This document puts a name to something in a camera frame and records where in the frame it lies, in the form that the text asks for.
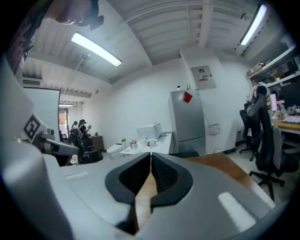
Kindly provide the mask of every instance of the red sticker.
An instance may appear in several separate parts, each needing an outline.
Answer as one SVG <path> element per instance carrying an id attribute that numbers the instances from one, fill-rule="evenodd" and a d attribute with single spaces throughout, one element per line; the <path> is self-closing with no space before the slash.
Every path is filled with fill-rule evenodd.
<path id="1" fill-rule="evenodd" d="M 190 95 L 188 92 L 184 92 L 183 94 L 183 101 L 185 101 L 186 103 L 189 103 L 192 99 L 192 95 Z"/>

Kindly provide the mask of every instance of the refrigerator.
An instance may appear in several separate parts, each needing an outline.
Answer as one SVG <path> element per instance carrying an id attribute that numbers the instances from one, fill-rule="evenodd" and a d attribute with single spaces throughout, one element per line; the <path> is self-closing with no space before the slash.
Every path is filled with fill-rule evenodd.
<path id="1" fill-rule="evenodd" d="M 205 125 L 199 91 L 171 92 L 169 110 L 175 153 L 197 151 L 200 156 L 205 156 Z"/>

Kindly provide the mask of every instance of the wall shelf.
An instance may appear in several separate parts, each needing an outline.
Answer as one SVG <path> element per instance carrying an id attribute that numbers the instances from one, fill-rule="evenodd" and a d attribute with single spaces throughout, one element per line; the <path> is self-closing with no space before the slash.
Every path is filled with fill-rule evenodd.
<path id="1" fill-rule="evenodd" d="M 287 77 L 284 77 L 284 78 L 282 78 L 282 79 L 280 79 L 280 80 L 278 80 L 278 81 L 276 81 L 276 82 L 270 82 L 270 83 L 267 83 L 267 88 L 269 88 L 269 87 L 271 87 L 271 86 L 274 86 L 274 85 L 277 85 L 277 84 L 280 84 L 280 83 L 283 83 L 283 82 L 285 82 L 285 81 L 288 81 L 288 80 L 290 80 L 290 79 L 292 79 L 292 78 L 294 78 L 294 77 L 297 77 L 297 76 L 299 76 L 300 75 L 300 72 L 297 72 L 297 73 L 295 73 L 295 74 L 292 74 L 292 75 L 289 75 L 289 76 L 287 76 Z"/>
<path id="2" fill-rule="evenodd" d="M 298 55 L 297 46 L 293 45 L 288 50 L 286 50 L 283 54 L 276 57 L 272 62 L 268 63 L 263 68 L 259 69 L 252 75 L 248 76 L 250 79 L 255 77 L 255 79 L 259 79 L 260 77 L 266 75 L 268 72 L 278 68 L 282 64 L 288 62 L 289 60 L 295 58 Z"/>

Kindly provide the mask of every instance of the wall sign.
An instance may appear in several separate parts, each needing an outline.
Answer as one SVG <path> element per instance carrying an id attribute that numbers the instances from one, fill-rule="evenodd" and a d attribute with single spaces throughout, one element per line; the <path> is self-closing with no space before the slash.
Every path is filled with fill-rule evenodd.
<path id="1" fill-rule="evenodd" d="M 209 66 L 192 67 L 191 69 L 196 81 L 197 89 L 204 90 L 217 87 Z"/>

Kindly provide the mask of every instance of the ceiling light fixture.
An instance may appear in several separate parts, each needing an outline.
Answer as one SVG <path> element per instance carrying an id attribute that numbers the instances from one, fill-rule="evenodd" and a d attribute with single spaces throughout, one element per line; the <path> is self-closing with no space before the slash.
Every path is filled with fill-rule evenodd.
<path id="1" fill-rule="evenodd" d="M 73 104 L 60 104 L 60 107 L 73 107 Z"/>
<path id="2" fill-rule="evenodd" d="M 254 34 L 255 30 L 258 28 L 259 24 L 261 23 L 266 11 L 267 11 L 267 7 L 265 5 L 261 5 L 255 18 L 254 18 L 254 21 L 251 23 L 250 28 L 248 29 L 246 35 L 244 36 L 244 38 L 241 41 L 241 43 L 240 43 L 241 45 L 246 45 L 248 43 L 248 41 Z"/>
<path id="3" fill-rule="evenodd" d="M 76 32 L 73 35 L 71 41 L 99 55 L 100 57 L 104 58 L 105 60 L 115 65 L 116 67 L 122 64 L 122 62 L 119 59 L 112 56 L 108 51 L 104 50 L 102 47 L 93 43 L 91 40 L 88 40 L 86 37 L 79 34 L 78 32 Z"/>

